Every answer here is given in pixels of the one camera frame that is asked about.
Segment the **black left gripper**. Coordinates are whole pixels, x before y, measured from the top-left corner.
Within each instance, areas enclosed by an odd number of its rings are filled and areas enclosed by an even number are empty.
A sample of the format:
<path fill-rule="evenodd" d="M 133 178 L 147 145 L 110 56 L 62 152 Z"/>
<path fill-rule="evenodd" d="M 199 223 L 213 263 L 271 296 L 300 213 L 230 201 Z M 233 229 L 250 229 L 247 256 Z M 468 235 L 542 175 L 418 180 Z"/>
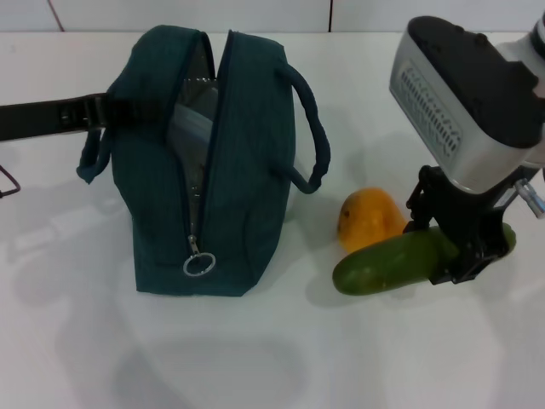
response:
<path fill-rule="evenodd" d="M 106 94 L 1 106 L 1 142 L 80 133 L 147 121 L 141 101 L 111 100 Z"/>

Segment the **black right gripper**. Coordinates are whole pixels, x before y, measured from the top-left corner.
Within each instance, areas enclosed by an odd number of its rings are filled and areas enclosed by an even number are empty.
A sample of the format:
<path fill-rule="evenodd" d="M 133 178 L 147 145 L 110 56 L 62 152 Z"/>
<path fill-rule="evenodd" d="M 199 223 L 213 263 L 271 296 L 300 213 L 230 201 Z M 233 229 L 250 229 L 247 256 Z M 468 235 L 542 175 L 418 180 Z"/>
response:
<path fill-rule="evenodd" d="M 468 243 L 480 243 L 487 251 L 464 250 L 451 260 L 441 262 L 429 281 L 433 285 L 446 282 L 461 284 L 475 279 L 486 267 L 504 254 L 500 250 L 500 225 L 503 213 L 517 195 L 518 181 L 531 181 L 538 173 L 535 168 L 520 166 L 511 175 L 483 193 L 468 193 L 448 180 L 438 166 L 422 166 L 418 182 L 406 202 L 410 220 L 403 233 L 426 230 L 432 218 L 459 248 Z M 433 182 L 433 212 L 426 191 Z"/>

